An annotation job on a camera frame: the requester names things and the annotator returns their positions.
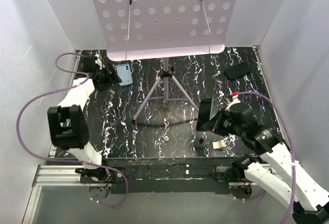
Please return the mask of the black smartphone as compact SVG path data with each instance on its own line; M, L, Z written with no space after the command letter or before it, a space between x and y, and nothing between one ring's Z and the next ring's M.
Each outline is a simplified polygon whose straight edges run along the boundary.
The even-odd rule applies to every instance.
M200 101L196 130L198 132L207 131L203 125L210 121L213 108L213 99L205 98Z

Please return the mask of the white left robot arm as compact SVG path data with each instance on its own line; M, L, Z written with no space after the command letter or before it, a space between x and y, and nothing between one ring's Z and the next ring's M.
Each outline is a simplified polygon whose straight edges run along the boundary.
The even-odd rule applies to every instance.
M90 95L95 91L108 90L121 83L111 61L98 54L82 58L81 72L75 74L73 88L56 106L47 111L51 142L54 146L72 154L83 162L75 169L77 174L103 183L111 176L108 168L102 166L102 156L89 141L89 130L83 109Z

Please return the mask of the light blue phone case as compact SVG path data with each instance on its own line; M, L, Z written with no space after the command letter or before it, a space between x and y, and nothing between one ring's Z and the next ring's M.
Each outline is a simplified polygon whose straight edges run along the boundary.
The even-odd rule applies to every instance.
M129 64L118 65L116 70L118 77L121 79L121 82L119 83L120 86L132 85L133 79Z

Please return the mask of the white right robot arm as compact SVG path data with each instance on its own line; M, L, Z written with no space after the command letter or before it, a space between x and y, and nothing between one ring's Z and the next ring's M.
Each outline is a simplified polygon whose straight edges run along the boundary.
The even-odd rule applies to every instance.
M287 208L296 223L328 223L328 191L316 183L297 161L292 162L292 151L272 128L258 124L248 105L232 104L214 115L212 99L202 100L197 130L241 137L244 144L270 164L278 176L245 155L232 164L232 174L237 181L249 180L259 185Z

